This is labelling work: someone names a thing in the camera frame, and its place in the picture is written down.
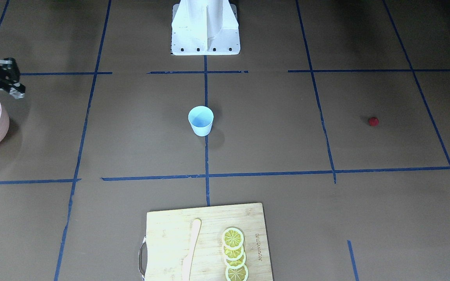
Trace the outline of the clear ice cube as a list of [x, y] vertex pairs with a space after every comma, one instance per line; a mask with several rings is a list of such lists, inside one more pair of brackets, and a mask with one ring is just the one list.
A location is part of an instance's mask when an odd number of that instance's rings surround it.
[[11, 88], [9, 91], [9, 94], [15, 99], [20, 99], [20, 98], [25, 97], [25, 93], [18, 91], [18, 89], [15, 89], [15, 88]]

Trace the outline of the light blue paper cup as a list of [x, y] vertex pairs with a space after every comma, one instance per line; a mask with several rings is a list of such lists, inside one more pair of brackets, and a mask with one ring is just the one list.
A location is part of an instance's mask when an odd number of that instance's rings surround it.
[[188, 120], [193, 132], [199, 137], [205, 137], [211, 132], [214, 113], [209, 107], [196, 106], [189, 111]]

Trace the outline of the bamboo cutting board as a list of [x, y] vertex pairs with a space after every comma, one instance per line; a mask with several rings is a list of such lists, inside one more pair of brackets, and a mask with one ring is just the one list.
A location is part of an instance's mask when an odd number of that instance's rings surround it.
[[226, 281], [221, 235], [239, 228], [247, 254], [247, 281], [272, 281], [268, 236], [261, 203], [211, 206], [148, 212], [146, 218], [147, 264], [140, 269], [144, 281], [182, 281], [182, 260], [188, 254], [191, 226], [202, 221], [193, 255], [190, 281]]

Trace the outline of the yellow plastic knife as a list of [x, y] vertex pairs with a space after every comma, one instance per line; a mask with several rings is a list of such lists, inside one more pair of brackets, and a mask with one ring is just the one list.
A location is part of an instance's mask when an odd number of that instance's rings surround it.
[[200, 234], [201, 225], [202, 221], [199, 218], [194, 219], [192, 222], [189, 240], [189, 251], [182, 260], [182, 272], [181, 272], [182, 281], [190, 280], [191, 268], [193, 264], [193, 256], [195, 253], [195, 247], [198, 241], [198, 236]]

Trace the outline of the lemon slice nearest board centre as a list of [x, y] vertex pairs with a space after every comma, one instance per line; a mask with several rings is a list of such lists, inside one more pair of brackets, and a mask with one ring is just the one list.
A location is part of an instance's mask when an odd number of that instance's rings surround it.
[[243, 246], [245, 238], [239, 228], [229, 227], [222, 233], [221, 240], [226, 249], [237, 250]]

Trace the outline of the lemon slice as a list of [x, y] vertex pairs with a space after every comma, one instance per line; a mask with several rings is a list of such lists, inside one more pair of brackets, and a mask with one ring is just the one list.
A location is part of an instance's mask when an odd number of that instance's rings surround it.
[[223, 247], [223, 258], [229, 261], [235, 261], [241, 259], [245, 254], [244, 246], [237, 249], [230, 249]]
[[247, 261], [247, 254], [241, 254], [237, 260], [231, 260], [228, 256], [224, 255], [223, 260], [226, 267], [229, 267], [231, 269], [239, 269], [240, 267], [245, 265]]

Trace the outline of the lemon slice nearest board edge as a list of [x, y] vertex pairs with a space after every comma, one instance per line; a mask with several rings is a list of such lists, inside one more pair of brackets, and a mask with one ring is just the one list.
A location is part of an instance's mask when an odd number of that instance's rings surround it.
[[247, 281], [249, 276], [248, 267], [242, 265], [241, 267], [227, 266], [225, 270], [225, 278], [227, 281]]

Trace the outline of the red strawberry on table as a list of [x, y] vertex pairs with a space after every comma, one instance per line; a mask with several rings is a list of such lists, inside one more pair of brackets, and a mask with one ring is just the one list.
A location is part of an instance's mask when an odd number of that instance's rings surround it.
[[380, 120], [377, 117], [371, 117], [368, 119], [368, 124], [372, 127], [376, 127], [380, 124]]

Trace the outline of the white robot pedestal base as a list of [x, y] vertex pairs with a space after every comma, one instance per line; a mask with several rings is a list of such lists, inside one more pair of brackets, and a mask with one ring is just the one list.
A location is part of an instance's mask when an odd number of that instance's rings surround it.
[[173, 5], [170, 53], [175, 56], [238, 55], [236, 5], [228, 0], [181, 0]]

